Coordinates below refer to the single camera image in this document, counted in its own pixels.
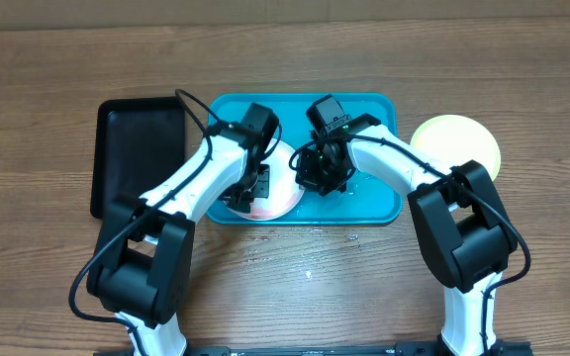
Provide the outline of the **white round plate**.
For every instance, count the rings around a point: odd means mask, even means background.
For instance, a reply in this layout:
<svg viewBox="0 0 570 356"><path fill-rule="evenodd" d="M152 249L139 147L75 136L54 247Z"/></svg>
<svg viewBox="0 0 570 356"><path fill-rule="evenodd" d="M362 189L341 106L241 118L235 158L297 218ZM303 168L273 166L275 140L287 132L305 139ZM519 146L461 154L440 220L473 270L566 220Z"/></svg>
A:
<svg viewBox="0 0 570 356"><path fill-rule="evenodd" d="M271 221L289 213L301 200L304 191L295 181L296 172L289 167L289 159L294 149L284 141L270 142L275 150L261 164L266 165L265 173L259 175L252 190L253 200L240 201L239 205L225 202L227 209L243 219L251 221Z"/></svg>

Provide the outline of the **yellow green-rimmed round plate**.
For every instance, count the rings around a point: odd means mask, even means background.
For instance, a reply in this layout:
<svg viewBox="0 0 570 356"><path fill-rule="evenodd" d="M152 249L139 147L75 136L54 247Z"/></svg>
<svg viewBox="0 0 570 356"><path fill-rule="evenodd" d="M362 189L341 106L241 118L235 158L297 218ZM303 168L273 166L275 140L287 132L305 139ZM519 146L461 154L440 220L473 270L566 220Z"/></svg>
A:
<svg viewBox="0 0 570 356"><path fill-rule="evenodd" d="M413 133L410 146L453 165L475 160L492 180L501 168L501 150L492 133L479 122L460 115L440 115L425 121Z"/></svg>

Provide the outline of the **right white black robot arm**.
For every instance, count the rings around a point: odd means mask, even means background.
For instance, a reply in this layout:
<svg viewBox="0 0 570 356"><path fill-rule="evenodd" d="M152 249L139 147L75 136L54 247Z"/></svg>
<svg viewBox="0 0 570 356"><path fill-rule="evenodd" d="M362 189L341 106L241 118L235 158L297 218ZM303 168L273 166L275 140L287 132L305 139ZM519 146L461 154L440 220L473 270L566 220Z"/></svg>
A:
<svg viewBox="0 0 570 356"><path fill-rule="evenodd" d="M297 181L322 195L354 171L369 174L407 198L422 258L444 288L444 323L428 355L528 355L493 327L496 291L508 284L509 257L524 249L494 185L501 164L492 134L460 115L421 124L410 142L363 114L309 111L312 142L290 165Z"/></svg>

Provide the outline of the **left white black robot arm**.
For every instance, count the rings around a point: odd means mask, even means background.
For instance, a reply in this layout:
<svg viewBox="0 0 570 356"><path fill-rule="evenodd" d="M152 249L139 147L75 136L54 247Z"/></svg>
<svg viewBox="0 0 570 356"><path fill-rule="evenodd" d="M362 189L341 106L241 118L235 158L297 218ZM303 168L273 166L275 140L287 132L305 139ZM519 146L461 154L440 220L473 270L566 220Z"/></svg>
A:
<svg viewBox="0 0 570 356"><path fill-rule="evenodd" d="M196 152L169 178L139 197L118 197L104 214L93 256L73 286L86 285L123 326L133 355L182 355L187 341L177 311L185 298L195 228L221 197L255 189L280 123L216 122Z"/></svg>

